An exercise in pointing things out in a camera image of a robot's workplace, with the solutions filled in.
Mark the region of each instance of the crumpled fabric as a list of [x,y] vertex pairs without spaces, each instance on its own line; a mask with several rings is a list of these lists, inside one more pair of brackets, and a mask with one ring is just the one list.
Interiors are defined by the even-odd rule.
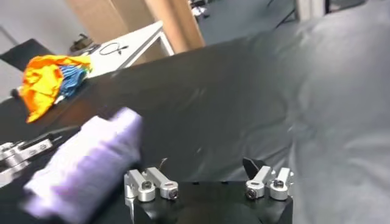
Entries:
[[83,82],[88,71],[83,67],[74,65],[61,65],[60,69],[63,74],[60,95],[65,98],[71,97]]
[[91,60],[88,56],[62,55],[45,55],[31,59],[24,70],[23,84],[19,92],[30,111],[27,123],[42,117],[54,103],[63,81],[60,65],[77,65],[91,69]]

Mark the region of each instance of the orange cloth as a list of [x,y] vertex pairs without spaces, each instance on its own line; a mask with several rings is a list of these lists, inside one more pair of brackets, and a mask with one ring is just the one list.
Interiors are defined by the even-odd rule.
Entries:
[[54,103],[63,80],[58,65],[81,65],[90,69],[91,60],[89,56],[61,55],[46,55],[31,59],[24,70],[23,85],[19,92],[30,111],[27,123],[44,115]]

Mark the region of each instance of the screw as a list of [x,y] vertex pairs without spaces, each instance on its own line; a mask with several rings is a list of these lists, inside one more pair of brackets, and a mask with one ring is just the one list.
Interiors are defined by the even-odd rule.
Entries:
[[284,185],[285,185],[284,182],[281,180],[274,181],[274,187],[276,187],[276,188],[282,188]]
[[141,188],[142,190],[149,190],[150,188],[152,188],[152,182],[150,181],[143,182]]
[[32,155],[35,155],[36,152],[37,152],[36,150],[31,150],[29,154],[32,156]]
[[169,198],[171,200],[176,200],[179,197],[179,192],[178,190],[171,190],[169,193]]
[[256,199],[256,196],[257,196],[256,192],[253,189],[247,189],[245,192],[245,195],[247,198],[249,198],[251,200]]

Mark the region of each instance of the black chair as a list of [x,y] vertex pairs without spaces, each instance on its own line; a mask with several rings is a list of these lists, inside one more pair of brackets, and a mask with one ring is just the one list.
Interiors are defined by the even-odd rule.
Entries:
[[1,54],[0,59],[23,72],[32,58],[52,54],[35,39],[29,39]]

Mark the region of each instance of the wooden pillar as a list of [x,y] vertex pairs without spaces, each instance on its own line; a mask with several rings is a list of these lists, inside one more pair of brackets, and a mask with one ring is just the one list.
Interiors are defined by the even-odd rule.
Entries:
[[156,20],[163,21],[175,53],[204,47],[204,39],[187,0],[145,0]]

